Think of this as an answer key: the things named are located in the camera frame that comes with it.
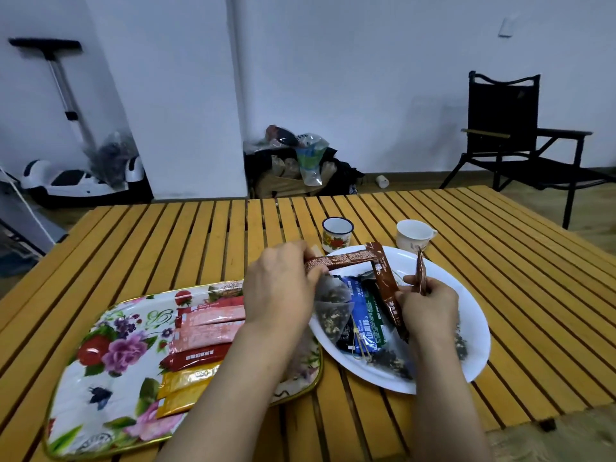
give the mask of light switch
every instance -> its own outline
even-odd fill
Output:
[[[503,20],[503,24],[501,25],[501,29],[498,31],[498,37],[510,38],[513,36],[513,31],[516,27],[515,18],[511,18],[507,16]]]

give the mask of human hand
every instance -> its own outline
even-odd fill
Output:
[[[312,315],[314,291],[327,272],[324,266],[304,271],[304,260],[314,257],[305,241],[266,248],[250,264],[244,280],[246,324],[269,332],[301,333]]]
[[[404,282],[414,284],[415,276],[404,276]],[[453,343],[458,326],[458,294],[435,278],[427,278],[426,296],[412,293],[411,287],[401,287],[396,293],[402,305],[402,318],[415,345],[430,341]]]

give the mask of black t-shaped handle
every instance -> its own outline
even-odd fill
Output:
[[[9,43],[13,47],[36,48],[42,51],[47,61],[55,61],[58,50],[81,51],[81,44],[78,40],[64,40],[62,38],[10,38]]]

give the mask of wooden table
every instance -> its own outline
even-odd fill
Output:
[[[486,186],[333,198],[97,208],[0,302],[0,454],[46,460],[54,384],[95,319],[119,301],[243,278],[265,246],[343,215],[354,243],[394,245],[396,222],[439,231],[427,250],[477,299],[489,364],[471,392],[486,431],[608,404],[616,396],[616,258]],[[271,408],[255,459],[354,461],[410,451],[413,396],[326,357],[316,390]],[[157,449],[124,455],[151,461]]]

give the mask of chair backrest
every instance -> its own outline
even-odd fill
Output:
[[[500,82],[469,73],[468,128],[511,135],[509,139],[468,134],[471,154],[530,152],[536,149],[540,75]]]

